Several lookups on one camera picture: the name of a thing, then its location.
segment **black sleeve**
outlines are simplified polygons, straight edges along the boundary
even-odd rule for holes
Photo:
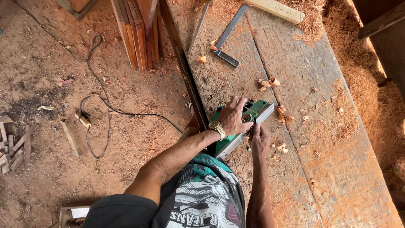
[[[157,210],[157,204],[144,197],[130,194],[107,196],[90,207],[82,228],[146,228],[150,227]]]

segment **black electrical cable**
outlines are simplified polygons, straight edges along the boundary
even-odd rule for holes
[[[21,9],[23,9],[27,14],[29,14],[29,15],[34,19],[34,21],[35,21],[43,30],[45,30],[53,39],[58,40],[58,39],[57,39],[53,34],[51,34],[28,10],[26,10],[24,7],[22,7],[22,6],[21,6],[19,3],[17,3],[16,1],[13,0],[13,2],[14,2],[17,6],[19,6]],[[105,88],[104,88],[103,84],[101,83],[100,79],[97,77],[97,75],[94,73],[94,71],[93,71],[93,70],[91,69],[91,67],[90,67],[90,59],[92,58],[93,51],[94,51],[98,46],[100,46],[100,44],[102,43],[102,41],[103,41],[103,37],[102,37],[101,35],[96,35],[96,36],[94,36],[94,38],[93,38],[93,43],[92,43],[92,48],[91,48],[91,50],[90,50],[90,52],[89,52],[89,55],[87,56],[87,59],[85,59],[85,60],[80,60],[80,59],[76,58],[76,57],[73,55],[73,53],[72,53],[69,49],[67,49],[61,42],[58,42],[58,44],[60,44],[64,49],[66,49],[66,50],[71,54],[71,56],[72,56],[73,58],[75,58],[75,60],[77,60],[78,62],[86,62],[86,63],[87,63],[87,68],[91,71],[91,73],[93,74],[93,76],[94,76],[94,77],[97,79],[97,81],[100,83],[100,86],[101,86],[101,88],[102,88],[102,90],[103,90],[103,92],[104,92],[104,94],[105,94],[106,99],[107,99],[107,101],[105,101],[102,97],[100,97],[100,96],[98,96],[98,95],[90,95],[90,96],[85,97],[85,98],[81,101],[81,103],[80,103],[80,112],[81,112],[81,114],[82,114],[83,116],[85,116],[85,114],[84,114],[84,112],[83,112],[83,103],[84,103],[87,99],[89,99],[90,97],[98,97],[98,98],[100,98],[100,99],[104,102],[104,104],[108,107],[108,112],[107,112],[107,116],[108,116],[107,143],[106,143],[106,145],[105,145],[105,147],[104,147],[104,150],[103,150],[102,155],[99,156],[99,157],[97,157],[97,156],[93,153],[93,150],[91,149],[91,147],[90,147],[90,145],[89,145],[89,143],[88,143],[88,141],[87,141],[87,136],[88,136],[88,134],[89,134],[89,132],[90,132],[90,127],[88,127],[88,129],[87,129],[87,133],[86,133],[86,138],[85,138],[85,140],[86,140],[87,147],[89,148],[89,150],[90,150],[90,152],[92,153],[92,155],[93,155],[95,158],[100,159],[100,158],[104,157],[104,155],[105,155],[105,153],[106,153],[106,151],[107,151],[107,147],[108,147],[109,140],[110,140],[110,131],[111,131],[110,109],[113,110],[113,111],[115,111],[115,112],[117,112],[117,113],[119,113],[119,114],[128,115],[128,116],[157,116],[157,117],[160,117],[160,118],[165,119],[165,120],[166,120],[167,122],[169,122],[174,128],[176,128],[176,130],[178,130],[179,132],[183,133],[183,132],[182,132],[178,127],[176,127],[170,120],[168,120],[166,117],[164,117],[164,116],[162,116],[162,115],[153,114],[153,113],[138,114],[138,113],[119,112],[119,111],[113,109],[113,108],[110,106],[110,100],[108,99],[108,95],[107,95],[107,92],[105,91]]]

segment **gold wristwatch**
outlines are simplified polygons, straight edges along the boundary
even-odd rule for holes
[[[217,120],[216,120],[216,121],[212,121],[212,122],[208,125],[208,127],[209,127],[210,129],[214,130],[214,131],[217,131],[217,132],[220,134],[220,136],[221,136],[221,141],[226,138],[225,131],[224,131],[224,129],[222,128],[221,123],[220,123],[219,121],[217,121]]]

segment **wooden workbench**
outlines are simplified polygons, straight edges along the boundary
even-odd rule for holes
[[[194,12],[195,1],[174,3],[161,4],[165,24],[173,48],[188,49],[201,9]],[[209,118],[231,95],[283,104],[286,114],[296,118],[283,125],[274,113],[263,124],[272,142],[284,142],[289,150],[272,150],[268,161],[279,227],[402,227],[326,35],[315,44],[294,40],[302,33],[296,26],[249,7],[222,47],[240,61],[234,69],[210,53],[209,43],[219,39],[233,17],[223,12],[237,11],[239,6],[216,1],[186,58]],[[198,55],[206,55],[207,63],[198,63]],[[258,79],[269,77],[281,85],[260,92]],[[300,108],[307,112],[301,114]],[[304,115],[310,116],[309,124],[302,124]],[[247,143],[226,162],[239,178],[247,203],[253,172]]]

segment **hand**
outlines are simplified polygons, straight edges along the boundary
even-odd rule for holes
[[[249,145],[252,148],[253,161],[266,161],[270,152],[270,135],[260,123],[256,123],[250,131]]]
[[[247,132],[253,122],[242,123],[242,110],[247,102],[247,98],[242,97],[238,101],[238,96],[232,96],[230,102],[221,110],[217,121],[222,125],[226,136]]]

